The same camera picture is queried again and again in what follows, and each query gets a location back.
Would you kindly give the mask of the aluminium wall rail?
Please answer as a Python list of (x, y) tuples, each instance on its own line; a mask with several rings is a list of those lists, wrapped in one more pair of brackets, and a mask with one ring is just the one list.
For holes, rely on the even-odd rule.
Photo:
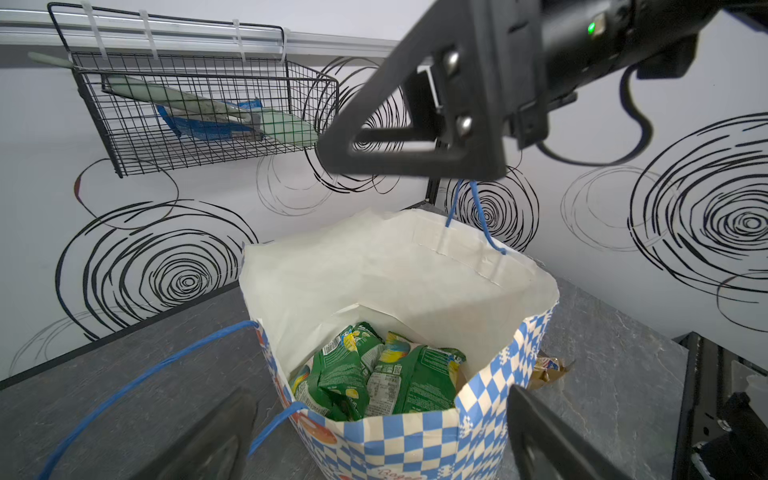
[(171, 20), (158, 16), (84, 12), (79, 5), (54, 14), (3, 8), (3, 46), (60, 47), (150, 52), (211, 52), (281, 56), (362, 56), (384, 58), (395, 40), (291, 31), (285, 27), (247, 26), (243, 22)]

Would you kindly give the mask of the blue item in basket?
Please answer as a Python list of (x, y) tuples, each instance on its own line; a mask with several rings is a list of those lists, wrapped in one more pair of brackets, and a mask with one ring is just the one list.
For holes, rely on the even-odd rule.
[(251, 112), (250, 120), (240, 122), (222, 115), (204, 115), (174, 108), (166, 109), (162, 105), (156, 105), (155, 108), (177, 138), (190, 137), (203, 142), (234, 140), (257, 142), (264, 138), (261, 129), (262, 102), (260, 100), (238, 104), (227, 102), (227, 105)]

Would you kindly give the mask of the green snack bag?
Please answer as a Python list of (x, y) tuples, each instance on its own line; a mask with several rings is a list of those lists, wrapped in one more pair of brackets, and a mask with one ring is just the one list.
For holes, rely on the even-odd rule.
[(452, 407), (465, 354), (390, 331), (381, 337), (365, 321), (345, 327), (290, 380), (294, 398), (334, 421), (432, 412)]

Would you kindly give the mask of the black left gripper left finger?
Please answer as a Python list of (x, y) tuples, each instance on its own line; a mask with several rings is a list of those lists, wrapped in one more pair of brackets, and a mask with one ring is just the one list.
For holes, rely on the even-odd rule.
[(240, 479), (257, 414), (252, 392), (236, 389), (133, 477)]

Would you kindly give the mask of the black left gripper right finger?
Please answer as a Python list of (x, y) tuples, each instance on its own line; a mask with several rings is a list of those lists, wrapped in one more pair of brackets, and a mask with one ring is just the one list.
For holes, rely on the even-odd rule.
[(628, 476), (529, 391), (507, 396), (508, 438), (522, 479), (626, 479)]

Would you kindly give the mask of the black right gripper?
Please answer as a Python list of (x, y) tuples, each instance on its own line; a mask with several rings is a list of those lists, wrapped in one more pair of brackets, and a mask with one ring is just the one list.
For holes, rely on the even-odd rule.
[(622, 69), (683, 77), (717, 1), (472, 1), (480, 58), (501, 89), (504, 129), (520, 149), (549, 134), (548, 111)]

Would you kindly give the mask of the red gold snack bag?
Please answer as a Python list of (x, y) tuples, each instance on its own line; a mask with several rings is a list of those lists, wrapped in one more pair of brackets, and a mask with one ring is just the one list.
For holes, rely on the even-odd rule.
[(540, 352), (536, 358), (527, 389), (537, 390), (558, 381), (572, 370), (574, 364), (575, 362), (567, 364), (557, 357)]

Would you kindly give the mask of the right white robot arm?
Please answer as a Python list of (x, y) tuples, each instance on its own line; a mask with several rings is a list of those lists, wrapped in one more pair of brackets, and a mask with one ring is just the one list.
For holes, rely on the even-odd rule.
[(491, 181), (502, 139), (543, 148), (551, 111), (614, 72), (676, 79), (719, 12), (765, 31), (763, 1), (437, 1), (336, 115), (334, 174)]

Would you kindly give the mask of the green pouch in basket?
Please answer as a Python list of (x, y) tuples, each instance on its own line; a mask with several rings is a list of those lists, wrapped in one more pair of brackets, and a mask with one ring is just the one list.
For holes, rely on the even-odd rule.
[[(227, 102), (200, 97), (192, 93), (173, 89), (122, 74), (102, 74), (102, 90), (119, 97), (162, 105), (188, 113), (222, 115), (230, 120), (250, 120), (251, 112), (228, 106)], [(319, 137), (308, 122), (282, 111), (262, 107), (260, 110), (261, 129), (274, 140), (296, 147), (311, 147)]]

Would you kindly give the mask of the right black corner post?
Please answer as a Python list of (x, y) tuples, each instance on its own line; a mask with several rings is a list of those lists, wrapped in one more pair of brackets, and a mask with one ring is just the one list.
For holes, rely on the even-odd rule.
[(427, 182), (425, 201), (433, 206), (442, 207), (446, 197), (445, 181), (440, 178), (429, 178)]

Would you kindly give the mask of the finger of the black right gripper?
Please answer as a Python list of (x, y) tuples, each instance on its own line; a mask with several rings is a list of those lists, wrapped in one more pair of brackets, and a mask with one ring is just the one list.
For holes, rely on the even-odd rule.
[(436, 1), (320, 136), (325, 170), (491, 181), (506, 173), (491, 1)]

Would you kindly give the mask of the blue checkered paper bag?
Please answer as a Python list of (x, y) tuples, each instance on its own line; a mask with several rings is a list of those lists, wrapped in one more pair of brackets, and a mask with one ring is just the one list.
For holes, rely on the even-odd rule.
[[(249, 246), (239, 278), (290, 421), (329, 479), (492, 479), (508, 441), (507, 398), (526, 387), (559, 300), (555, 279), (473, 228), (419, 209), (360, 212), (321, 230)], [(340, 329), (369, 319), (397, 331), (374, 376), (374, 411), (333, 421), (288, 377), (312, 351), (341, 348)], [(417, 346), (467, 355), (443, 407), (395, 404)]]

